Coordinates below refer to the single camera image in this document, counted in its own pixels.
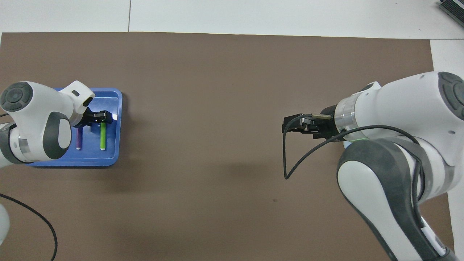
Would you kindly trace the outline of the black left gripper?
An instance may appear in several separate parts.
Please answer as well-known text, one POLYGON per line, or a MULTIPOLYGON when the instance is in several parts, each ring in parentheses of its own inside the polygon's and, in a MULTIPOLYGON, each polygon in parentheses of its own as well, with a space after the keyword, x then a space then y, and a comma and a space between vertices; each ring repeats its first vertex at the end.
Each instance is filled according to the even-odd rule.
POLYGON ((91 109, 86 108, 86 111, 83 113, 81 120, 74 125, 74 128, 82 128, 84 126, 91 126, 97 121, 104 121, 105 124, 112 124, 113 114, 109 111, 91 111, 91 109))

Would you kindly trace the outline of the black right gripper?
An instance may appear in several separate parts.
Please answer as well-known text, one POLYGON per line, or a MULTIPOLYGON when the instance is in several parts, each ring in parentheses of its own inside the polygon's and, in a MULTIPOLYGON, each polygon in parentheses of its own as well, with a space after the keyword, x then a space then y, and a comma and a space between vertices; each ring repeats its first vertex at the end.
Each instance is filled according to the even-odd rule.
POLYGON ((337 105, 329 106, 323 109, 320 114, 322 115, 329 115, 332 117, 330 120, 316 120, 316 126, 310 125, 311 118, 313 114, 296 114, 291 115, 288 117, 283 118, 283 132, 286 130, 286 133, 290 132, 298 132, 303 134, 312 134, 313 139, 329 139, 333 136, 338 135, 340 132, 338 131, 334 115, 335 109, 337 105))

